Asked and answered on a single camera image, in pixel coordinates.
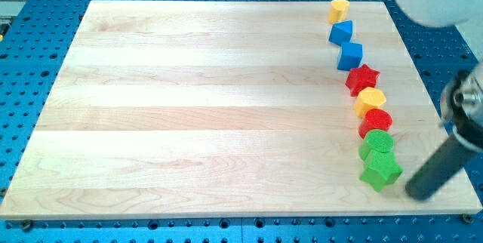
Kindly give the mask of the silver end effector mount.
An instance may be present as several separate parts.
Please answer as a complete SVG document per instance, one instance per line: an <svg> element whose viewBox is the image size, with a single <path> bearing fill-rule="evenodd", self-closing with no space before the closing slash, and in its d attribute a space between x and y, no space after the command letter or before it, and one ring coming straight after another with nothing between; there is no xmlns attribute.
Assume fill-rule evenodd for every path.
<svg viewBox="0 0 483 243"><path fill-rule="evenodd" d="M440 108L442 120L453 122L457 140L482 151L482 62L453 77L441 93Z"/></svg>

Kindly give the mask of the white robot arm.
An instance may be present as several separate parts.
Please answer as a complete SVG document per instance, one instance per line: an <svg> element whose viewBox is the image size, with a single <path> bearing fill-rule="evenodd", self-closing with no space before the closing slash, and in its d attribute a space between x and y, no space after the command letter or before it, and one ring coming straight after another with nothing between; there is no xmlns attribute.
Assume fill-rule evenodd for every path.
<svg viewBox="0 0 483 243"><path fill-rule="evenodd" d="M482 14L482 0L395 0L414 22L427 27L464 23ZM461 70L441 93L441 118L451 135L406 183L406 193L425 201L482 152L482 65Z"/></svg>

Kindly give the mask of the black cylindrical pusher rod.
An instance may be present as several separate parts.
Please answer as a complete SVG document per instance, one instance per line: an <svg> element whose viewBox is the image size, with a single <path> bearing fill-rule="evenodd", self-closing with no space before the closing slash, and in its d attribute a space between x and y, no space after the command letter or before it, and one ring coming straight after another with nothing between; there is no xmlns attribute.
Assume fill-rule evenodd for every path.
<svg viewBox="0 0 483 243"><path fill-rule="evenodd" d="M478 155L478 136L453 132L405 185L417 201L433 196L446 182Z"/></svg>

